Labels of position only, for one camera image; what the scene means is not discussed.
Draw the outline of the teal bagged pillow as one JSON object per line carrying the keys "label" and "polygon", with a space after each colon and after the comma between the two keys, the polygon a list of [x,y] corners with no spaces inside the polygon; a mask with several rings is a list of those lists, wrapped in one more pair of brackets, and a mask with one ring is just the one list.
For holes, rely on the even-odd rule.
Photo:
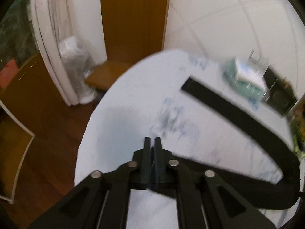
{"label": "teal bagged pillow", "polygon": [[[227,80],[227,82],[232,87],[232,89],[234,89],[235,92],[239,93],[240,95],[261,101],[264,95],[267,93],[268,89],[266,91],[263,91],[252,84],[245,83],[244,81],[238,81],[235,77],[235,63],[234,63],[235,58],[237,57],[234,56],[233,58],[230,58],[223,66],[223,76],[225,80]],[[264,75],[264,73],[261,70],[259,70],[257,67],[254,66],[254,64],[251,64],[249,61],[243,61],[243,62],[248,63],[255,70],[258,70],[262,76]]]}

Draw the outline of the stack of folded clothes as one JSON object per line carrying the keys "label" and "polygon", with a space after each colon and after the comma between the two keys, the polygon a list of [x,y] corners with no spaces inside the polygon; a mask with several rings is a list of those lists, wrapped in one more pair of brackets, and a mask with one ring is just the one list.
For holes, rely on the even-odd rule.
{"label": "stack of folded clothes", "polygon": [[304,104],[293,110],[290,119],[293,138],[293,151],[298,158],[304,159]]}

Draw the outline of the black jeans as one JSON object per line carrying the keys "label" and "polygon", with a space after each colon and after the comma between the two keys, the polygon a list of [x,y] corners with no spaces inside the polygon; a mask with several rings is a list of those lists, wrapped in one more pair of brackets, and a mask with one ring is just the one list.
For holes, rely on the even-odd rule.
{"label": "black jeans", "polygon": [[228,88],[193,78],[182,85],[175,107],[181,137],[168,147],[203,163],[258,208],[288,209],[299,198],[300,163],[292,153],[286,121],[263,106],[257,111]]}

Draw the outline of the floral white bed sheet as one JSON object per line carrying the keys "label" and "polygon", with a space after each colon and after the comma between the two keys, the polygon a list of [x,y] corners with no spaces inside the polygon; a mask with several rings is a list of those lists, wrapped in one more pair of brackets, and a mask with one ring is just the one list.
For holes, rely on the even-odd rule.
{"label": "floral white bed sheet", "polygon": [[[180,50],[154,54],[135,64],[111,86],[91,115],[78,150],[75,186],[93,171],[109,173],[117,170],[132,160],[135,151],[144,147],[145,138],[150,138],[149,185],[145,190],[131,191],[126,228],[179,228],[175,197],[153,189],[154,140],[159,137],[162,148],[186,164],[189,170],[212,170],[219,175],[211,165],[195,164],[191,159],[178,156],[168,143],[172,137],[182,136],[177,124],[182,109],[175,107],[175,99],[188,78],[216,90],[228,88],[251,108],[248,99],[238,95],[226,83],[222,71],[220,65]],[[299,163],[299,198],[288,209],[258,208],[236,190],[269,219],[274,228],[304,228],[304,193],[301,192],[304,163],[300,160]]]}

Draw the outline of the black gift box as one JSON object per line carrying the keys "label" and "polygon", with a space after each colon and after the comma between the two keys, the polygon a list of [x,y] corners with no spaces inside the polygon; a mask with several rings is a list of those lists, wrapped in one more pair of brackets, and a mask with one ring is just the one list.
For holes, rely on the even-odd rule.
{"label": "black gift box", "polygon": [[281,78],[272,67],[267,68],[263,78],[268,88],[263,97],[263,102],[281,116],[286,115],[297,102],[292,86],[286,79]]}

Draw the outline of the blue plastic hanger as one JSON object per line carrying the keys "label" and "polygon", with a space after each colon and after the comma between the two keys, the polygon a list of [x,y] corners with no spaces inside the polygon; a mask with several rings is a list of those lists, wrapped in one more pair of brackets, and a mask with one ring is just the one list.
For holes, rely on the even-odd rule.
{"label": "blue plastic hanger", "polygon": [[254,98],[249,98],[248,103],[251,106],[251,108],[254,109],[254,111],[258,110],[260,104],[259,100],[255,100]]}

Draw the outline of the white paper booklets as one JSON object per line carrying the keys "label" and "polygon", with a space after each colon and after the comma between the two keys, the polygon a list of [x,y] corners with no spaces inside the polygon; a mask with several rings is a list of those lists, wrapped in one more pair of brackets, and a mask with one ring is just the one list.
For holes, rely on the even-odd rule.
{"label": "white paper booklets", "polygon": [[246,62],[240,61],[238,58],[234,59],[235,63],[235,77],[238,81],[252,84],[257,88],[266,91],[267,85],[263,80],[263,76],[258,70],[255,70],[251,65]]}

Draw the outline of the white plastic bag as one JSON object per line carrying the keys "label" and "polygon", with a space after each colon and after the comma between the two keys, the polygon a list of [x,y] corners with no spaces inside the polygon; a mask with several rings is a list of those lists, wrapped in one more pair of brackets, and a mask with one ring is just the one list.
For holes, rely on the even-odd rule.
{"label": "white plastic bag", "polygon": [[96,96],[96,92],[85,83],[90,71],[87,65],[89,59],[87,48],[76,36],[70,36],[58,44],[58,49],[64,69],[79,103],[91,103]]}

